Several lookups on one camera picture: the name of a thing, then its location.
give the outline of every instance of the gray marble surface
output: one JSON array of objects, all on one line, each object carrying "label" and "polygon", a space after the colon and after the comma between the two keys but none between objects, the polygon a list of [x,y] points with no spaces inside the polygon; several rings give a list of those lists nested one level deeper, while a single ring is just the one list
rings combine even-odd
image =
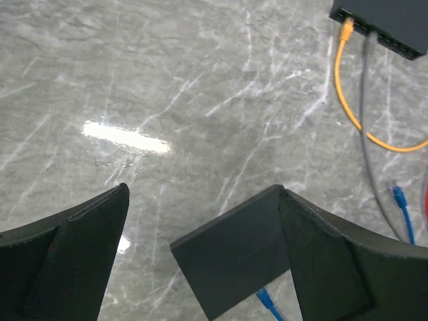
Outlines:
[{"label": "gray marble surface", "polygon": [[[68,2],[0,3],[0,231],[128,183],[99,320],[206,320],[169,243],[274,183],[391,235],[332,84],[331,1]],[[342,63],[354,110],[361,47],[353,35]],[[370,75],[372,131],[401,146],[426,139],[428,58],[378,47]],[[404,186],[428,246],[428,149],[371,154],[381,186]],[[301,320],[289,272],[267,288]],[[272,317],[252,296],[219,320]]]}]

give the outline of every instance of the yellow cable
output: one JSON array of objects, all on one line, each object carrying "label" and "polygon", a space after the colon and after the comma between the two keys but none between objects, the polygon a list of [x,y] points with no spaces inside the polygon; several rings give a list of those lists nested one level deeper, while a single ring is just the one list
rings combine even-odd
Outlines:
[{"label": "yellow cable", "polygon": [[[336,85],[337,95],[339,97],[340,103],[342,104],[343,110],[345,111],[346,115],[349,117],[350,121],[354,124],[354,126],[359,131],[361,131],[361,124],[358,122],[358,120],[355,118],[354,114],[352,113],[352,110],[349,108],[348,103],[346,102],[346,99],[343,95],[342,84],[340,83],[340,61],[342,60],[345,43],[349,40],[350,35],[352,34],[353,31],[354,31],[354,21],[352,19],[347,19],[344,22],[342,32],[340,33],[340,44],[339,44],[339,49],[337,51],[336,63],[334,64],[334,83]],[[428,139],[425,142],[422,142],[421,144],[418,144],[416,146],[403,148],[403,147],[395,147],[395,146],[389,145],[381,141],[380,139],[377,139],[370,133],[367,133],[367,137],[375,144],[378,144],[380,147],[383,147],[391,152],[415,152],[416,150],[419,150],[428,146]]]}]

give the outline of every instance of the blue cable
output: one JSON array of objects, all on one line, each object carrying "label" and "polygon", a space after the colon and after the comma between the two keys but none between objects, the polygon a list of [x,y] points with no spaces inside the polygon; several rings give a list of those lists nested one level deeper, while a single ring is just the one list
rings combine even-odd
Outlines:
[{"label": "blue cable", "polygon": [[272,302],[272,299],[270,298],[268,291],[266,291],[265,288],[261,288],[255,294],[259,298],[260,302],[265,306],[265,308],[267,308],[268,310],[270,310],[270,312],[272,312],[276,320],[286,321],[286,319],[284,319],[281,316],[278,310],[276,310],[275,304]]},{"label": "blue cable", "polygon": [[393,194],[394,199],[397,202],[397,205],[403,211],[404,217],[406,219],[407,231],[409,232],[410,244],[415,244],[415,234],[413,233],[412,222],[410,220],[409,212],[407,211],[407,201],[406,196],[400,186],[393,182]]}]

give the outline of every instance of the blue cable connector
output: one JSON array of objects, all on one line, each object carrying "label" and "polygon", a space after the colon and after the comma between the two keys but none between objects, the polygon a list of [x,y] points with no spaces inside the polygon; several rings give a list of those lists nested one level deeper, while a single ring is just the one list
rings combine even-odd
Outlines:
[{"label": "blue cable connector", "polygon": [[272,302],[272,299],[270,298],[268,291],[266,291],[265,288],[261,288],[255,294],[259,298],[260,302],[265,306],[265,308],[270,310],[270,312],[275,316],[276,320],[286,321],[278,312],[278,310],[276,310],[275,304]]},{"label": "blue cable connector", "polygon": [[403,211],[404,217],[406,219],[407,231],[409,232],[410,244],[415,244],[415,234],[413,233],[412,222],[410,220],[409,212],[407,211],[407,200],[404,192],[400,186],[393,181],[393,194],[394,199],[397,202],[397,205]]}]

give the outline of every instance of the router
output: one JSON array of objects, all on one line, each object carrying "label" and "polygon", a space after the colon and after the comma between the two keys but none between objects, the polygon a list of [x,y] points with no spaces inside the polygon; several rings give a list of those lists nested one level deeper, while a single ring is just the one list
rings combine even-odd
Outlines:
[{"label": "router", "polygon": [[354,19],[354,29],[367,36],[379,34],[379,43],[408,60],[428,50],[428,1],[334,0],[330,18]]}]

